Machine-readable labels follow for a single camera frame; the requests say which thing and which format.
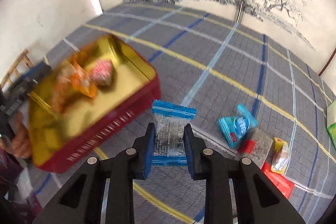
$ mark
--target red label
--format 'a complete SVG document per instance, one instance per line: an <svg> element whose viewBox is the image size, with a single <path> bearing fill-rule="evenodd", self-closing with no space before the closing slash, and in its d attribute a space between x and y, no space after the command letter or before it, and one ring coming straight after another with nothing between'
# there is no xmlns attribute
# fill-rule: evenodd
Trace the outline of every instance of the red label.
<svg viewBox="0 0 336 224"><path fill-rule="evenodd" d="M255 141L253 140L246 140L243 145L241 146L241 149L239 150L239 153L247 153L251 154L253 149L255 147Z"/></svg>
<svg viewBox="0 0 336 224"><path fill-rule="evenodd" d="M237 141L236 135L235 135L233 132L230 133L230 136L231 136L231 140L232 140L233 142L236 142L236 141Z"/></svg>
<svg viewBox="0 0 336 224"><path fill-rule="evenodd" d="M261 168L262 172L269 178L271 182L279 189L279 191L289 199L294 188L294 183L283 177L278 173L273 173L271 171L271 166L265 162Z"/></svg>

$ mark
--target wooden chair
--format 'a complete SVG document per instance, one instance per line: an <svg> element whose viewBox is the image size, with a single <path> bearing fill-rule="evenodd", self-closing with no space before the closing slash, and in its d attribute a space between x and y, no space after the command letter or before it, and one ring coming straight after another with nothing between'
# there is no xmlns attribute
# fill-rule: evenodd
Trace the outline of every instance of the wooden chair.
<svg viewBox="0 0 336 224"><path fill-rule="evenodd" d="M5 74L4 78L2 79L1 83L0 83L0 87L3 88L4 85L6 84L12 84L12 80L11 80L11 75L15 74L17 77L20 77L20 72L17 70L17 66L21 63L24 62L25 65L31 69L33 66L33 63L29 60L29 58L27 57L28 54L28 50L25 49L14 61L14 63L11 65L11 67L9 68L9 70L7 71L7 73Z"/></svg>

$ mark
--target black device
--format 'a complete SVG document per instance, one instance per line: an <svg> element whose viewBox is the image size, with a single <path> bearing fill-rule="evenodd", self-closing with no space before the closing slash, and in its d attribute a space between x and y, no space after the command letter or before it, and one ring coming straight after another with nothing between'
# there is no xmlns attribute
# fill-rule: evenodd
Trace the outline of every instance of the black device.
<svg viewBox="0 0 336 224"><path fill-rule="evenodd" d="M106 224L134 224L134 180L150 173L155 126L114 158L89 158L63 185L33 224L99 224L106 179L110 179ZM229 178L235 189L239 224L304 224L299 213L249 159L230 160L206 147L184 128L188 170L194 180L206 180L204 224L232 224Z"/></svg>
<svg viewBox="0 0 336 224"><path fill-rule="evenodd" d="M7 143L15 137L9 120L15 115L36 85L51 72L51 67L40 62L21 75L5 92L0 89L0 137Z"/></svg>

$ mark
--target candy packet held by gripper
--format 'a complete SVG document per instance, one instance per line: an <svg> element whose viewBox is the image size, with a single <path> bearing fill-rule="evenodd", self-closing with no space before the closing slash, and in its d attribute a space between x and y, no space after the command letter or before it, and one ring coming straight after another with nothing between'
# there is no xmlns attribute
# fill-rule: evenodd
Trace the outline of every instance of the candy packet held by gripper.
<svg viewBox="0 0 336 224"><path fill-rule="evenodd" d="M187 165L183 133L184 127L195 117L196 109L155 100L155 146L153 165Z"/></svg>

